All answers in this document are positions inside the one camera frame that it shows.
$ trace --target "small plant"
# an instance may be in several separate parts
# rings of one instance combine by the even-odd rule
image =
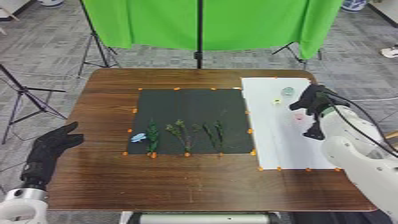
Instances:
[[[175,136],[180,142],[182,149],[184,149],[184,157],[189,157],[189,152],[191,152],[193,143],[195,143],[195,134],[200,130],[198,125],[196,124],[191,125],[191,133],[189,133],[182,120],[177,120],[173,125],[166,124],[164,130],[170,132],[170,134]]]
[[[216,120],[216,122],[214,122],[214,130],[216,130],[216,135],[218,135],[220,152],[223,152],[223,128],[221,128],[220,120]]]
[[[156,123],[154,123],[152,120],[149,122],[149,126],[147,126],[147,129],[145,129],[145,138],[147,138],[147,141],[149,141],[149,145],[145,147],[147,156],[154,159],[156,156],[157,156],[157,153],[156,153],[156,148],[157,148],[157,127],[156,127]]]
[[[212,149],[216,150],[216,152],[221,155],[223,154],[223,128],[221,128],[220,120],[216,120],[212,126],[214,126],[216,136],[211,132],[211,129],[209,129],[205,123],[202,124],[202,130],[204,130],[207,138],[209,138]]]

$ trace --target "tripod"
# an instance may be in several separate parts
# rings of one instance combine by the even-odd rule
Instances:
[[[97,36],[97,33],[95,33],[95,29],[93,29],[93,26],[92,26],[90,17],[88,17],[88,13],[86,13],[86,9],[85,9],[85,5],[83,5],[81,0],[79,0],[79,5],[81,5],[81,9],[83,9],[85,19],[86,19],[86,22],[88,22],[88,27],[90,27],[90,37],[88,37],[88,42],[86,42],[85,51],[83,51],[81,64],[79,64],[79,68],[77,68],[77,78],[81,77],[83,65],[93,65],[101,68],[111,68],[115,65],[120,67],[118,62],[117,62],[115,57],[113,57],[113,55],[117,55],[115,50],[102,45],[102,42],[101,42],[101,39],[99,39],[99,36]],[[97,52],[99,52],[99,56],[101,56],[102,65],[99,65],[92,62],[86,62],[86,60],[85,60],[92,40],[95,42],[95,47],[97,47]],[[108,58],[104,57],[102,47],[104,47],[106,52],[108,52]]]
[[[303,60],[303,59],[298,58],[298,56],[296,56],[296,54],[294,54],[294,52],[292,52],[292,50],[291,50],[291,47],[289,47],[289,45],[291,45],[292,43],[294,43],[294,42],[289,42],[289,43],[278,48],[278,50],[271,53],[271,55],[275,55],[284,49],[287,49],[287,50],[289,50],[289,53],[291,53],[291,55],[292,55],[292,57],[294,57],[296,62],[301,63],[301,65],[303,65],[301,70],[307,70],[307,60]],[[319,51],[319,50],[317,50],[317,59],[319,59],[319,61],[321,61],[321,51]]]
[[[22,120],[26,120],[31,116],[35,116],[38,113],[49,113],[53,114],[60,119],[65,120],[63,115],[58,113],[58,111],[53,109],[53,107],[47,105],[47,101],[49,101],[49,97],[51,97],[51,93],[63,93],[63,90],[54,90],[54,89],[40,89],[40,88],[29,88],[26,86],[21,85],[21,83],[17,82],[12,74],[8,73],[3,65],[0,64],[0,70],[10,80],[10,82],[13,83],[15,88],[12,88],[15,90],[17,96],[15,96],[15,103],[13,103],[13,107],[12,107],[12,113],[10,113],[10,117],[8,117],[8,123],[6,123],[6,128],[5,128],[5,133],[3,133],[3,140],[1,140],[1,144],[5,144],[5,140],[6,140],[6,135],[8,135],[8,129],[10,126],[19,123]],[[47,92],[47,96],[45,96],[45,100],[42,101],[38,99],[38,97],[29,93],[29,90],[33,91],[42,91]],[[28,114],[26,116],[22,116],[19,119],[15,119],[15,114],[17,114],[17,106],[19,106],[19,101],[21,101],[21,96],[26,96],[29,102],[33,103],[33,106],[37,107],[37,111]]]

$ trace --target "light stand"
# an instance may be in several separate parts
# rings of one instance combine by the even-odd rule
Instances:
[[[35,116],[40,113],[49,113],[53,114],[60,119],[65,120],[63,115],[58,113],[58,111],[53,109],[53,107],[47,105],[47,101],[49,101],[49,97],[51,97],[51,93],[63,93],[63,90],[54,90],[54,89],[40,89],[40,88],[29,88],[26,86],[21,85],[21,83],[17,82],[12,74],[8,73],[3,65],[0,64],[0,70],[15,86],[13,90],[17,93],[17,97],[15,97],[15,103],[13,103],[13,107],[12,107],[12,113],[10,113],[10,117],[8,117],[8,123],[6,123],[6,128],[5,128],[5,133],[3,133],[3,140],[1,140],[1,144],[5,144],[5,140],[6,140],[6,135],[8,135],[8,129],[10,126],[19,123],[22,120],[26,120],[31,116]],[[29,93],[29,90],[33,91],[42,91],[47,92],[47,96],[45,96],[45,100],[42,101],[38,99],[38,97]],[[33,103],[35,107],[37,107],[37,111],[28,114],[26,116],[22,116],[19,119],[15,119],[15,113],[17,113],[17,106],[19,106],[19,101],[21,101],[21,97],[26,96],[29,102]]]
[[[117,60],[115,60],[115,57],[113,57],[113,55],[117,55],[115,50],[109,47],[104,47],[99,36],[97,36],[97,33],[95,33],[95,29],[93,29],[93,26],[92,26],[90,17],[88,17],[85,5],[83,5],[83,0],[79,0],[79,5],[81,5],[81,9],[83,9],[85,19],[86,19],[86,22],[88,22],[88,27],[90,27],[90,37],[88,37],[88,42],[86,42],[85,51],[83,51],[83,59],[81,59],[81,64],[79,64],[79,69],[77,69],[77,78],[81,76],[83,65],[93,65],[101,68],[111,68],[115,65],[120,67],[120,65],[117,63]],[[97,47],[97,52],[99,52],[99,56],[101,56],[101,60],[102,60],[102,65],[93,64],[93,63],[86,62],[86,60],[85,60],[86,59],[86,54],[88,54],[88,49],[90,49],[92,39],[93,39],[93,42],[95,42],[95,47]],[[108,51],[108,58],[104,57],[102,47]]]
[[[292,52],[292,50],[291,50],[291,48],[289,48],[289,45],[291,45],[292,43],[294,43],[294,42],[289,42],[289,43],[278,48],[278,50],[271,53],[271,55],[275,55],[284,49],[287,49],[287,50],[289,50],[289,53],[291,53],[291,55],[292,55],[292,57],[294,57],[296,62],[301,63],[301,65],[303,65],[303,70],[307,70],[307,60],[303,60],[303,59],[298,58],[298,56],[296,56],[296,54],[294,54],[294,52]],[[321,60],[321,51],[319,51],[319,50],[317,50],[317,59]]]
[[[202,11],[204,0],[196,0],[196,52],[193,58],[196,60],[196,69],[202,69]]]

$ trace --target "green backdrop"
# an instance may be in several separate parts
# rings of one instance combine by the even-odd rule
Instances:
[[[300,43],[316,54],[342,0],[204,0],[204,50]],[[83,0],[108,47],[145,44],[195,49],[196,0]]]

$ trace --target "black glove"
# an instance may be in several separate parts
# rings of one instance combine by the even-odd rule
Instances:
[[[324,96],[326,93],[335,95],[324,86],[310,84],[305,91],[301,92],[298,101],[289,105],[289,110],[298,110],[300,108],[307,109],[305,114],[308,116],[314,114],[317,119],[321,111],[330,107],[330,102]],[[349,106],[342,101],[337,101],[335,99],[330,100],[333,105]]]
[[[35,187],[44,190],[49,183],[56,159],[65,151],[83,143],[83,135],[69,134],[76,129],[77,122],[47,132],[33,141],[33,148],[26,158],[26,165],[21,173],[24,187]]]
[[[303,136],[316,140],[324,139],[324,135],[319,130],[319,114],[321,111],[332,106],[330,101],[333,105],[349,106],[349,104],[342,101],[326,98],[326,94],[335,95],[335,93],[330,89],[324,88],[324,86],[310,84],[305,91],[301,92],[298,101],[289,105],[289,110],[298,110],[300,108],[303,108],[307,109],[305,114],[308,116],[314,115],[314,123],[310,128],[307,129],[307,132],[303,133]]]

